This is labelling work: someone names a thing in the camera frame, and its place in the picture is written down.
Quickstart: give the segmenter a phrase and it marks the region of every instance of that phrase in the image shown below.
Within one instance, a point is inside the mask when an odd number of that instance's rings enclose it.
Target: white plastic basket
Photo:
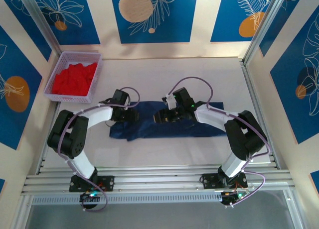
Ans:
[[[83,66],[88,66],[94,62],[97,62],[94,77],[86,96],[68,96],[68,95],[56,95],[52,94],[52,86],[56,74],[60,74],[62,70],[69,67],[69,65],[82,63]],[[44,88],[44,95],[47,96],[52,101],[60,102],[72,102],[72,103],[91,103],[94,96],[95,89],[97,86],[97,81],[99,79],[102,70],[102,54],[94,52],[74,52],[74,51],[64,51],[62,52],[51,77]]]

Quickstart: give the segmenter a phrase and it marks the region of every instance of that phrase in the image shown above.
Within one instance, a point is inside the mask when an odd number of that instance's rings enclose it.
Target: metal corner post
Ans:
[[[246,66],[247,63],[250,61],[251,56],[256,51],[256,49],[259,47],[259,44],[261,40],[264,38],[269,26],[271,25],[272,21],[274,20],[279,8],[281,7],[281,4],[284,0],[272,0],[264,18],[262,19],[259,27],[257,28],[257,31],[255,35],[253,36],[253,39],[243,57],[244,65]]]
[[[54,51],[58,56],[60,56],[62,51],[61,51],[59,42],[57,41],[49,24],[45,20],[36,1],[35,0],[21,0],[21,1],[24,4],[25,8],[30,13],[30,16],[32,17],[36,26],[39,28],[40,32],[42,33],[48,45],[51,47],[52,51]]]

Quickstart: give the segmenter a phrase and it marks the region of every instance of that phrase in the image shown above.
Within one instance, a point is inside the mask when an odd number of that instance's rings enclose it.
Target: red cloth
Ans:
[[[60,74],[55,75],[52,94],[86,96],[97,65],[97,63],[88,66],[83,66],[81,63],[69,65]]]

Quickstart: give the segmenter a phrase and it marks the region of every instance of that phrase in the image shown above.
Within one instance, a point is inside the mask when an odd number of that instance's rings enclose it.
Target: blue towel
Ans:
[[[224,109],[223,102],[210,103],[210,105]],[[164,108],[167,106],[163,102],[140,102],[134,107],[140,114],[139,121],[115,123],[110,129],[110,137],[133,141],[137,138],[212,137],[226,134],[211,125],[190,119],[179,122],[155,123],[153,115]]]

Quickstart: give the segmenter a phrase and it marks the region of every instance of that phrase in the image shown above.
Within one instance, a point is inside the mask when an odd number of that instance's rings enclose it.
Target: beige wall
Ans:
[[[51,56],[49,62],[44,59],[3,0],[0,0],[0,12],[1,27],[42,75],[42,82],[17,151],[0,143],[0,178],[5,179],[5,187],[0,196],[0,228],[7,229],[10,227],[25,177],[32,163],[38,159],[46,140],[48,130],[45,130],[45,126],[49,124],[47,114],[52,111],[52,106],[50,107],[50,101],[42,92],[55,57]]]
[[[318,0],[300,0],[265,58],[257,51],[248,64],[276,150],[291,172],[314,229],[319,225],[319,195],[310,180],[310,173],[319,170],[319,134],[297,144],[270,71],[317,6]]]
[[[211,43],[221,0],[197,0],[189,43],[121,44],[112,0],[87,0],[101,45],[62,46],[63,50],[98,50],[104,59],[173,57],[243,57],[250,41]]]

